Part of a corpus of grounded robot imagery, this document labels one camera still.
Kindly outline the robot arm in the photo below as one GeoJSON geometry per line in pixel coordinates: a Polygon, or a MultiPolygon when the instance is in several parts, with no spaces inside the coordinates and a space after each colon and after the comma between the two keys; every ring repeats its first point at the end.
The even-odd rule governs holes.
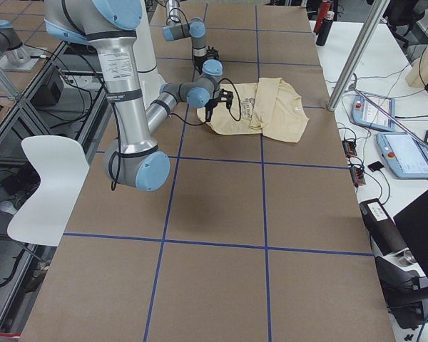
{"type": "Polygon", "coordinates": [[[104,167],[111,185],[128,185],[155,191],[170,172],[168,156],[158,149],[152,134],[179,103],[205,109],[209,122],[214,108],[233,104],[234,95],[220,87],[223,66],[217,52],[206,44],[202,19],[181,23],[174,15],[177,1],[168,1],[168,22],[163,28],[167,41],[188,37],[199,77],[190,83],[165,83],[149,105],[136,65],[133,45],[137,28],[146,25],[141,1],[46,1],[47,32],[69,43],[92,46],[101,64],[106,100],[111,104],[118,137],[105,154],[104,167]]]}
{"type": "Polygon", "coordinates": [[[203,72],[203,64],[207,60],[220,60],[218,50],[207,44],[206,27],[199,17],[188,20],[180,8],[180,1],[165,1],[166,25],[163,37],[166,41],[177,41],[190,38],[192,62],[195,70],[203,72]]]}

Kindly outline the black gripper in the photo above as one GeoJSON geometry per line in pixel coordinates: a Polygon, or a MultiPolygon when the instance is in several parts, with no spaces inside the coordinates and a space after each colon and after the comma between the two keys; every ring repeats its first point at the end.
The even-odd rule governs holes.
{"type": "Polygon", "coordinates": [[[231,109],[233,105],[233,92],[229,90],[220,89],[219,94],[210,99],[208,104],[205,106],[205,122],[209,123],[213,116],[214,108],[219,103],[225,103],[225,106],[228,110],[231,109]]]}
{"type": "Polygon", "coordinates": [[[219,52],[214,47],[205,46],[199,49],[192,48],[192,63],[194,69],[198,73],[203,72],[203,64],[210,59],[220,59],[219,52]]]}

